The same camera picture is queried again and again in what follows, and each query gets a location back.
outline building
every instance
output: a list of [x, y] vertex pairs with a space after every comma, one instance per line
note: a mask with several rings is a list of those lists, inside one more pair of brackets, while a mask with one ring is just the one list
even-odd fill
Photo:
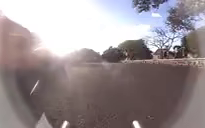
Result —
[[169, 51], [168, 49], [157, 49], [153, 53], [153, 59], [174, 59], [174, 52]]

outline white line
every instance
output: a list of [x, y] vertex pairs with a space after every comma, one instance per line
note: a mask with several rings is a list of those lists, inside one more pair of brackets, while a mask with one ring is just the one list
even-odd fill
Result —
[[39, 84], [39, 81], [40, 81], [40, 80], [38, 80], [38, 81], [36, 82], [36, 84], [34, 85], [33, 89], [32, 89], [31, 92], [30, 92], [30, 95], [34, 92], [35, 88], [36, 88], [37, 85]]

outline road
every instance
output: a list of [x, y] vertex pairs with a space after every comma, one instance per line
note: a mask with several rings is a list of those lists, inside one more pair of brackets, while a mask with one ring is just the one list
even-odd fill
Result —
[[53, 103], [45, 111], [50, 121], [67, 120], [78, 128], [126, 128], [133, 120], [143, 128], [172, 125], [200, 70], [205, 69], [137, 63], [69, 66], [64, 90], [50, 89], [46, 99]]

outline blue sky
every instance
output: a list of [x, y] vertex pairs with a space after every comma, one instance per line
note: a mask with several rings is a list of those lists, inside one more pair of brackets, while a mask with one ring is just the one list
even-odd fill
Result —
[[138, 14], [132, 0], [0, 0], [0, 10], [37, 33], [55, 54], [65, 55], [80, 48], [102, 53], [147, 36], [153, 27], [163, 26], [174, 4], [171, 0], [159, 10]]

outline tree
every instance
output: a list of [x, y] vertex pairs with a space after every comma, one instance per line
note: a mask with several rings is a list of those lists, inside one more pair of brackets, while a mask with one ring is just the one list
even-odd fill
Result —
[[182, 42], [194, 56], [205, 57], [205, 26], [190, 32]]
[[152, 52], [146, 46], [145, 40], [126, 40], [118, 45], [118, 48], [127, 52], [128, 58], [131, 60], [136, 59], [151, 59]]
[[108, 62], [120, 62], [126, 58], [124, 51], [119, 48], [110, 47], [102, 54], [102, 58]]
[[158, 9], [159, 6], [168, 0], [133, 0], [133, 7], [139, 12], [147, 12], [151, 9]]
[[92, 49], [83, 48], [68, 55], [65, 60], [78, 63], [98, 63], [102, 62], [102, 57], [99, 53]]
[[168, 10], [166, 24], [173, 31], [192, 31], [195, 30], [195, 23], [203, 19], [205, 0], [179, 0], [175, 7]]
[[175, 33], [182, 33], [194, 30], [195, 18], [186, 13], [184, 5], [173, 7], [168, 10], [168, 16], [165, 24]]
[[179, 32], [173, 32], [168, 28], [155, 28], [152, 37], [147, 37], [147, 44], [160, 49], [160, 57], [163, 58], [164, 51], [169, 51], [173, 43], [182, 37]]

